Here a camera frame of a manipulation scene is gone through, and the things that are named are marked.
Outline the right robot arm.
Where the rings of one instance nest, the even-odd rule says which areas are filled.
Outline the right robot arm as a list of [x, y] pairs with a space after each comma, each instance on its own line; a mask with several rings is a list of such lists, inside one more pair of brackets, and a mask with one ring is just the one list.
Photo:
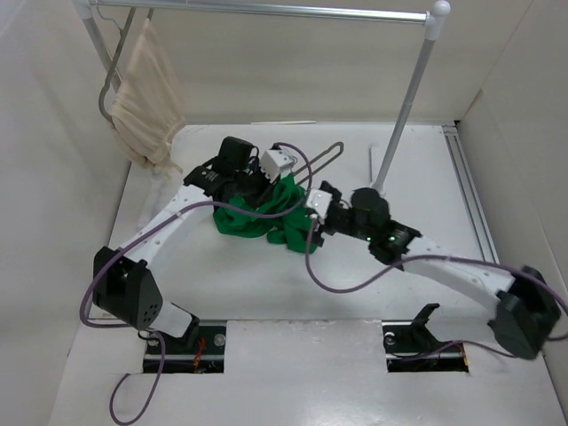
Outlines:
[[366, 241], [386, 271], [421, 276], [483, 306], [494, 340], [508, 357], [536, 359], [561, 316], [566, 301], [531, 267], [464, 258], [442, 248], [420, 231], [391, 217], [388, 202], [371, 187], [357, 189], [349, 206], [328, 182], [311, 189], [305, 201], [312, 221], [307, 241], [321, 245], [323, 234], [340, 233]]

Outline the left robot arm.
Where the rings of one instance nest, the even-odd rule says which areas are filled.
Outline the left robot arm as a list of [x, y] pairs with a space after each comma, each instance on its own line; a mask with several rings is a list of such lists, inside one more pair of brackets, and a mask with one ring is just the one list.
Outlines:
[[97, 280], [92, 302], [138, 331], [156, 330], [177, 351], [190, 351], [198, 339], [198, 318], [166, 301], [154, 277], [178, 245], [214, 208], [235, 195], [257, 208], [293, 162], [283, 148], [273, 146], [251, 159], [253, 146], [227, 137], [218, 154], [195, 167], [177, 194], [150, 222], [117, 249], [102, 248], [94, 260]]

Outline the grey clothes hanger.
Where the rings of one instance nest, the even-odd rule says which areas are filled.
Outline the grey clothes hanger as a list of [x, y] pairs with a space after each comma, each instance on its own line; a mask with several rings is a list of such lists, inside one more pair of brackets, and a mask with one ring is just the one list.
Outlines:
[[337, 141], [330, 145], [328, 148], [321, 151], [318, 155], [311, 158], [308, 163], [305, 163], [297, 170], [293, 171], [295, 182], [298, 185], [303, 185], [309, 180], [310, 174], [308, 168], [311, 168], [312, 175], [315, 176], [320, 171], [324, 170], [328, 165], [333, 163], [343, 155], [344, 142]]

